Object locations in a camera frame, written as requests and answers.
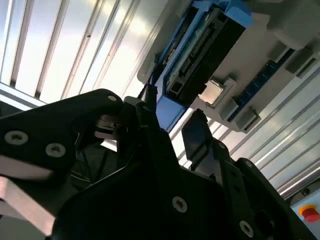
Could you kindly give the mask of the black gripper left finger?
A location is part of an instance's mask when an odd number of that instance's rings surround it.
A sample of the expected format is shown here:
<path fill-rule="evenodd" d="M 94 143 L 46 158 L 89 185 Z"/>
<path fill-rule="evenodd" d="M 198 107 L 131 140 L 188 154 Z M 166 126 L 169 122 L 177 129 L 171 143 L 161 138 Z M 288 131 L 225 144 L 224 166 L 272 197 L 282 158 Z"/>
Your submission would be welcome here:
<path fill-rule="evenodd" d="M 0 120 L 0 212 L 52 223 L 73 196 L 63 185 L 86 147 L 116 140 L 124 168 L 140 165 L 154 178 L 163 206 L 185 195 L 169 135 L 156 116 L 156 92 L 121 99 L 97 89 Z"/>

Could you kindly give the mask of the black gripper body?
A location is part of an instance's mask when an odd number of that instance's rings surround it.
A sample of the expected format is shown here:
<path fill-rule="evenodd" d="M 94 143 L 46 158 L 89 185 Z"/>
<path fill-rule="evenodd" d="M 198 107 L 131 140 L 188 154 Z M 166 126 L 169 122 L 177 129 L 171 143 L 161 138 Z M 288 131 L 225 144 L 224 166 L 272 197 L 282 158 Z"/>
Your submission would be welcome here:
<path fill-rule="evenodd" d="M 163 206 L 149 171 L 138 164 L 77 193 L 59 211 L 53 240 L 235 240 L 223 190 L 202 174 L 180 169 L 187 211 Z"/>

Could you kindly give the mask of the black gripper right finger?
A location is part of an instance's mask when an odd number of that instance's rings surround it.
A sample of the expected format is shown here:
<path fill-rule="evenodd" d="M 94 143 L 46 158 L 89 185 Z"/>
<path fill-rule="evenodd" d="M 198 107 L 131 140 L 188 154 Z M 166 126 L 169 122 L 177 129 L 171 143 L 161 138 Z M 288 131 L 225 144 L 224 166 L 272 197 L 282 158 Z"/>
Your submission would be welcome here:
<path fill-rule="evenodd" d="M 199 219 L 196 240 L 312 240 L 313 233 L 248 159 L 233 160 L 202 110 L 182 128 L 187 172 Z"/>

